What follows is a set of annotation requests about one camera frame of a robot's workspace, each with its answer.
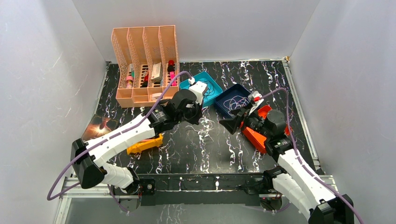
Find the dark blue plastic tray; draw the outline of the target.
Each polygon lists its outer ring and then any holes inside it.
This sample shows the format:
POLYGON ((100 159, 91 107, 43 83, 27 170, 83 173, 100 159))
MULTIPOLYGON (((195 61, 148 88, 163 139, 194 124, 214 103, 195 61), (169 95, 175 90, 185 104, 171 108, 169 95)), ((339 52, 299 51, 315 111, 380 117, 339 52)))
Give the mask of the dark blue plastic tray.
POLYGON ((216 97, 214 107, 224 118, 231 118, 233 116, 229 113, 231 110, 244 107, 249 103, 250 93, 242 85, 234 84, 216 97))

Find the orange plastic tray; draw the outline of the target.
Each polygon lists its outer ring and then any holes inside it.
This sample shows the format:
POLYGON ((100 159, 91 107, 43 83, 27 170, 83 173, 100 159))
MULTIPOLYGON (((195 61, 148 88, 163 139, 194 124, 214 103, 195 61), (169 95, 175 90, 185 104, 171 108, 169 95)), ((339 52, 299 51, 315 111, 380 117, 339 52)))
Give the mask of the orange plastic tray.
POLYGON ((242 133, 262 154, 278 156, 292 148, 285 115, 268 105, 247 114, 240 127, 242 133))

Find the teal plastic tray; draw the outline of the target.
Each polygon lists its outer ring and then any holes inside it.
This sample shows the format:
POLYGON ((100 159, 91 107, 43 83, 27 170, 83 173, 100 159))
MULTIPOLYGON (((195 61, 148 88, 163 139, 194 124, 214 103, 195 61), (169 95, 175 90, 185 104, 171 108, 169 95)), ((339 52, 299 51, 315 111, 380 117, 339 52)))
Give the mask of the teal plastic tray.
POLYGON ((222 88, 205 71, 200 72, 200 73, 194 75, 193 77, 195 78, 195 81, 201 81, 201 82, 207 84, 208 90, 206 91, 205 96, 204 96, 203 107, 209 107, 209 106, 213 105, 216 97, 219 96, 223 92, 222 88))

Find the yellow plastic parts bin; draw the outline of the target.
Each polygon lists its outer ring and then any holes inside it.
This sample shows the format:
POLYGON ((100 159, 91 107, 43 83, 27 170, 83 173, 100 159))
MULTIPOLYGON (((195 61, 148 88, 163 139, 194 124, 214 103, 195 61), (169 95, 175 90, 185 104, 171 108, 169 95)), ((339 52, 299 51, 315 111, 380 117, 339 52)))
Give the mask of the yellow plastic parts bin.
POLYGON ((144 150, 160 147, 163 144, 163 135, 159 134, 153 138, 142 140, 127 148, 127 154, 141 153, 144 150))

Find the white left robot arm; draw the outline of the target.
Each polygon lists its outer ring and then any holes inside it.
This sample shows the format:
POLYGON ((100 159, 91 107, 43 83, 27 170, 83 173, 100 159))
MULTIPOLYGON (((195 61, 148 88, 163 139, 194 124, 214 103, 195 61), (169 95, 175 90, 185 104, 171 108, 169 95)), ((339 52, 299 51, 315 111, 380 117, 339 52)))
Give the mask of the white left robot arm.
POLYGON ((128 194, 136 193, 141 181, 135 171, 110 164, 108 160, 140 141, 173 129, 180 122, 197 125, 206 90, 198 86, 181 89, 172 99, 161 100, 153 106, 151 112, 136 116, 100 138, 74 141, 71 160, 81 188, 89 189, 102 183, 119 187, 128 194))

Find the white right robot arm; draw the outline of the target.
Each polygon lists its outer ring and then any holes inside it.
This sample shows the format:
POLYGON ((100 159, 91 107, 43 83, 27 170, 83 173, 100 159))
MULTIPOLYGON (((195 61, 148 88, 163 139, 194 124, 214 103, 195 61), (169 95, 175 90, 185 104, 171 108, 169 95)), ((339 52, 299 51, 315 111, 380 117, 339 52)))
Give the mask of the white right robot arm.
POLYGON ((240 108, 234 117, 219 122, 229 133, 250 128, 266 137, 264 146, 277 166, 263 173, 263 188, 288 198, 310 224, 353 224, 353 201, 339 195, 313 171, 294 148, 285 132, 285 115, 271 109, 263 118, 257 112, 240 108))

